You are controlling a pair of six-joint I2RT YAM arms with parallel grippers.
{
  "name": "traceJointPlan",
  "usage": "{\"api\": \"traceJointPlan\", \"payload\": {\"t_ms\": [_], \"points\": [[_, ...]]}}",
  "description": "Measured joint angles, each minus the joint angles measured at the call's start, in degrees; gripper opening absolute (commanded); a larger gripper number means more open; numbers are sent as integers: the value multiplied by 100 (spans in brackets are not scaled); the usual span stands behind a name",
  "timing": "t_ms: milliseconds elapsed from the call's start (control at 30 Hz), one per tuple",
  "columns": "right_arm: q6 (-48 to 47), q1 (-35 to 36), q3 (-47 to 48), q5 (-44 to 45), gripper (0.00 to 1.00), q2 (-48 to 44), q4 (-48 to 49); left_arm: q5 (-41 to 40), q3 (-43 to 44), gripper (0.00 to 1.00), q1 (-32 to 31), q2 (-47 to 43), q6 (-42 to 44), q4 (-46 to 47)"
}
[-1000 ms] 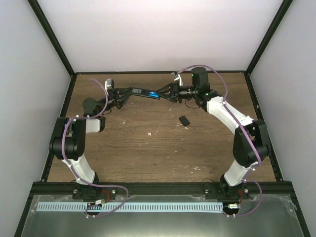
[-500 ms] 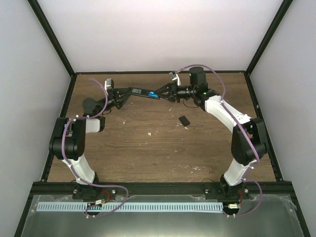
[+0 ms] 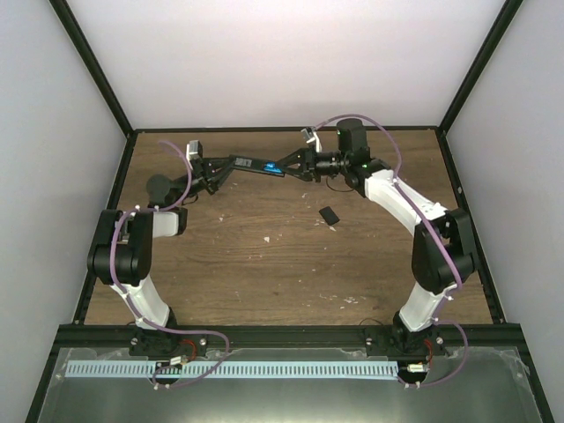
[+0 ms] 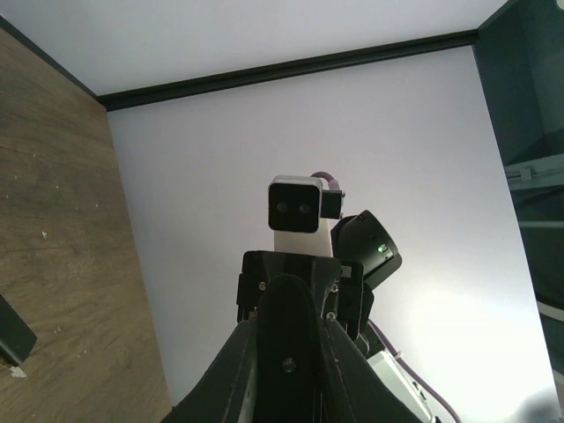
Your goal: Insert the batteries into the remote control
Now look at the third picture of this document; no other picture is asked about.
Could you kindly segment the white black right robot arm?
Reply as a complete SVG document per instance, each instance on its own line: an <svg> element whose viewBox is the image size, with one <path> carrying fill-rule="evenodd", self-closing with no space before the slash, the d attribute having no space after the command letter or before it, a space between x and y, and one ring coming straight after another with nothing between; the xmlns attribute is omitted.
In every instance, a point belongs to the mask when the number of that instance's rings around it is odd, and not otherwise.
<svg viewBox="0 0 564 423"><path fill-rule="evenodd" d="M391 343L403 355L416 352L439 314L476 270L476 242L469 214L449 210L410 187L399 176L403 162L391 167L372 157L367 143L369 117L359 114L331 118L338 148L325 151L319 123L302 130L306 147L278 160L283 173L303 181L319 181L338 174L346 185L395 218L412 236L414 287L392 321Z"/></svg>

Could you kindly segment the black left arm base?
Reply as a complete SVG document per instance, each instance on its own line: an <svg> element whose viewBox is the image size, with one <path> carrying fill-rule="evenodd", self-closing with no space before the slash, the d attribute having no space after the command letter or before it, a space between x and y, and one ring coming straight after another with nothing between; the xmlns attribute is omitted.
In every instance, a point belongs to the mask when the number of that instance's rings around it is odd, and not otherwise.
<svg viewBox="0 0 564 423"><path fill-rule="evenodd" d="M130 341L131 356L173 357L203 356L207 350L207 337L203 335L178 335L160 330L137 329Z"/></svg>

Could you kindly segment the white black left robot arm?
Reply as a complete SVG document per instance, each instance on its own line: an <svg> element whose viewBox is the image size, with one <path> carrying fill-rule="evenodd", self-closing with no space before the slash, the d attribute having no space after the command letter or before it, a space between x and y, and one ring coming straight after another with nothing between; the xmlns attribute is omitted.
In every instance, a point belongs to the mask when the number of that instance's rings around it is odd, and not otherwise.
<svg viewBox="0 0 564 423"><path fill-rule="evenodd" d="M137 327L152 331L148 342L159 355L171 355L179 348L180 331L150 275L153 240L182 235L188 225L184 200L204 190L215 193L233 172L233 162L227 158L186 159L184 176L151 176L145 208L107 209L100 214L87 257L88 270L118 293Z"/></svg>

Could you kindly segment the black remote control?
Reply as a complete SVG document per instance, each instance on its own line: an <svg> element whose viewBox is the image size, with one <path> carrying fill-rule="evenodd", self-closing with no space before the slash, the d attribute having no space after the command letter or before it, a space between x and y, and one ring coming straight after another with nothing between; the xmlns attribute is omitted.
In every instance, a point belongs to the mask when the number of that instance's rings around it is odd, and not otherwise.
<svg viewBox="0 0 564 423"><path fill-rule="evenodd" d="M232 156L234 157L234 161L232 163L232 168L234 170L240 170L240 171L256 173L256 174L266 174L266 175L277 176L277 177L284 177L282 175L267 174L264 172L263 170L264 165L269 162L274 163L276 165L274 161L250 158L240 155L232 155Z"/></svg>

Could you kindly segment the black battery cover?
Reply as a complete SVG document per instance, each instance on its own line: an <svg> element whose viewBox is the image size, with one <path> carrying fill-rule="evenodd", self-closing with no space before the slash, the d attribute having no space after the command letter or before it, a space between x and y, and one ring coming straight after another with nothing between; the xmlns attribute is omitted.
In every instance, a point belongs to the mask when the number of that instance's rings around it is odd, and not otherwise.
<svg viewBox="0 0 564 423"><path fill-rule="evenodd" d="M326 206L320 209L319 214L328 226L334 226L340 221L339 216L333 211L330 206Z"/></svg>

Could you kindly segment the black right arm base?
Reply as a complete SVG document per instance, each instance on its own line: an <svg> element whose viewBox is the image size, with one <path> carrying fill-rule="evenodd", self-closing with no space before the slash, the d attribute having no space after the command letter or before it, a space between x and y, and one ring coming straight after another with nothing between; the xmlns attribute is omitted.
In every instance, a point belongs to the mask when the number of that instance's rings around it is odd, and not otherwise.
<svg viewBox="0 0 564 423"><path fill-rule="evenodd" d="M364 327L362 335L367 349L375 355L415 357L429 351L445 353L445 347L436 342L436 332L431 329L409 332L391 325L373 325Z"/></svg>

